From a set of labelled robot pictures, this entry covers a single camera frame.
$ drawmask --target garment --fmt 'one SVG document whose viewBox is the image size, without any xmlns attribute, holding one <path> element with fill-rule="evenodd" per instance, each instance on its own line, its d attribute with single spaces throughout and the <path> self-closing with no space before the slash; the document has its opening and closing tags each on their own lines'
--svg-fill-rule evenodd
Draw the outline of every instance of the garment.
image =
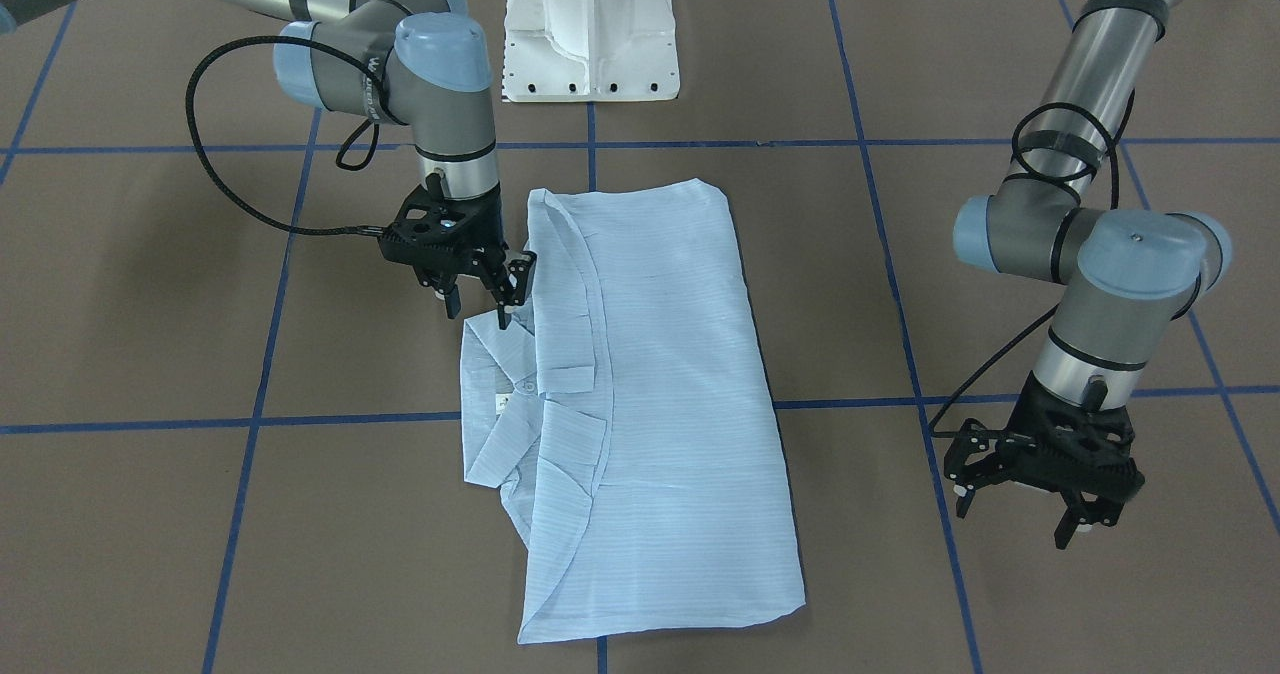
<svg viewBox="0 0 1280 674">
<path fill-rule="evenodd" d="M 521 643 L 745 627 L 804 605 L 724 196 L 529 197 L 530 302 L 468 318 L 463 478 L 529 547 Z"/>
</svg>

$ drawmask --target white metal flange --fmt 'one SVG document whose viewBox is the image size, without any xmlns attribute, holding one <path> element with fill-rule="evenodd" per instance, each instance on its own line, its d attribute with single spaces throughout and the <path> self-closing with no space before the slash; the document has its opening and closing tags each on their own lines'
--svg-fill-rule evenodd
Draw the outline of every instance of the white metal flange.
<svg viewBox="0 0 1280 674">
<path fill-rule="evenodd" d="M 680 93 L 671 0 L 507 0 L 509 101 L 655 101 Z"/>
</svg>

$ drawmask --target white mount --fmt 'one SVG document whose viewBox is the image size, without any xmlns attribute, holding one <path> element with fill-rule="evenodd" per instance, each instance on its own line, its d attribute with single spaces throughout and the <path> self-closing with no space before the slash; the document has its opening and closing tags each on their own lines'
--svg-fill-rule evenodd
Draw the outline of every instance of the white mount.
<svg viewBox="0 0 1280 674">
<path fill-rule="evenodd" d="M 509 101 L 655 101 L 680 93 L 671 0 L 507 0 Z"/>
</svg>

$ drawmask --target robotic arm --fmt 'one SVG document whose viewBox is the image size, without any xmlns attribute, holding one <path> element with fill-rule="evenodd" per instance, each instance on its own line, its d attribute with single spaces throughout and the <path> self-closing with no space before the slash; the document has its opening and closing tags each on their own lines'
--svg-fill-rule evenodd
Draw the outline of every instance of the robotic arm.
<svg viewBox="0 0 1280 674">
<path fill-rule="evenodd" d="M 1029 483 L 1061 494 L 1055 542 L 1066 547 L 1076 531 L 1116 524 L 1143 486 L 1125 404 L 1170 320 L 1221 281 L 1231 242 L 1203 214 L 1103 212 L 1080 196 L 1114 156 L 1111 132 L 1179 1 L 1088 0 L 1043 105 L 1015 129 L 997 194 L 969 200 L 956 217 L 960 260 L 1066 286 L 1005 428 L 966 419 L 940 435 L 954 437 L 943 474 L 960 518 L 979 489 Z"/>
<path fill-rule="evenodd" d="M 0 33 L 70 1 L 0 0 Z M 449 318 L 461 311 L 457 278 L 479 278 L 506 327 L 536 256 L 508 255 L 503 240 L 493 75 L 466 0 L 224 1 L 291 22 L 274 63 L 293 100 L 412 128 L 419 185 L 389 226 L 361 233 L 378 237 L 385 260 L 410 265 Z"/>
</svg>

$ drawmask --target white plastic bracket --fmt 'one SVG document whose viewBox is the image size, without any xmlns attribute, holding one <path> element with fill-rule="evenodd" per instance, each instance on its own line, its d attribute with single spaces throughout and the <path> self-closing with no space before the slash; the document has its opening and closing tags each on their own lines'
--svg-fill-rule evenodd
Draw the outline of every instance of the white plastic bracket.
<svg viewBox="0 0 1280 674">
<path fill-rule="evenodd" d="M 671 0 L 507 0 L 511 101 L 655 101 L 680 93 Z"/>
</svg>

